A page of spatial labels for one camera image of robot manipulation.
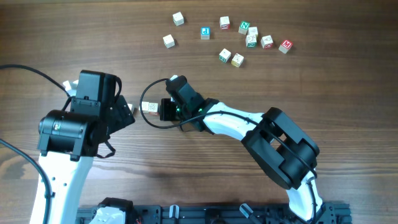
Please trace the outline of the wooden block yellow side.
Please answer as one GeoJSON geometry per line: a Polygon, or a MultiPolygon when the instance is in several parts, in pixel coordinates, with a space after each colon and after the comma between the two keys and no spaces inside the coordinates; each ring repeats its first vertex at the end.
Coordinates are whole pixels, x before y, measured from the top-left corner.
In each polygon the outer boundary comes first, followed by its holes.
{"type": "Polygon", "coordinates": [[[127,105],[128,105],[128,107],[129,107],[131,113],[134,114],[134,110],[135,110],[134,105],[133,105],[133,104],[129,104],[129,103],[128,103],[127,105]]]}

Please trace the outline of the wooden block blue side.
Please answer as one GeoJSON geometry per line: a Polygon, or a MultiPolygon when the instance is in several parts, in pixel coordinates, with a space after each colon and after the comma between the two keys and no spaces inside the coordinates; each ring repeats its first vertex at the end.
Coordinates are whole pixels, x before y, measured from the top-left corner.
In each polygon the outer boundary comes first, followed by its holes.
{"type": "Polygon", "coordinates": [[[148,113],[158,115],[159,114],[159,104],[158,103],[149,103],[148,113]]]}

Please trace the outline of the wooden block green side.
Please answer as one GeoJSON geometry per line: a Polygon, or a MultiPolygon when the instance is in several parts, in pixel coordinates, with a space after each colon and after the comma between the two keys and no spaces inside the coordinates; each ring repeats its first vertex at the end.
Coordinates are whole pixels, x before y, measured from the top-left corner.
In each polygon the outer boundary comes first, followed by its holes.
{"type": "Polygon", "coordinates": [[[142,111],[143,113],[148,113],[148,112],[149,112],[149,105],[150,105],[149,102],[142,101],[142,102],[141,102],[141,111],[142,111]]]}

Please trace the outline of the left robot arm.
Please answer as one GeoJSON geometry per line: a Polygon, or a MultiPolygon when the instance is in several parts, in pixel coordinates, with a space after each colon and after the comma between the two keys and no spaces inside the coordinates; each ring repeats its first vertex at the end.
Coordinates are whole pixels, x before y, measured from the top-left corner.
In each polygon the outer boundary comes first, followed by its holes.
{"type": "Polygon", "coordinates": [[[40,179],[31,223],[74,223],[99,145],[135,122],[116,75],[83,70],[78,80],[63,86],[70,109],[52,110],[39,123],[39,165],[49,180],[50,203],[40,179]]]}

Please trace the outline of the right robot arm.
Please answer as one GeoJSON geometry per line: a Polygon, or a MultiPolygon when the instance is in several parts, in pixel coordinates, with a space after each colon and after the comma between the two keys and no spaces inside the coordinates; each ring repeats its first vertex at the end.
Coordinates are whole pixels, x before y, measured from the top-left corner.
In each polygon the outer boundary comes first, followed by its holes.
{"type": "Polygon", "coordinates": [[[287,191],[290,211],[304,222],[318,220],[323,203],[315,185],[320,150],[282,110],[248,113],[204,99],[185,76],[174,75],[165,85],[171,101],[162,105],[162,120],[237,139],[264,173],[287,191]]]}

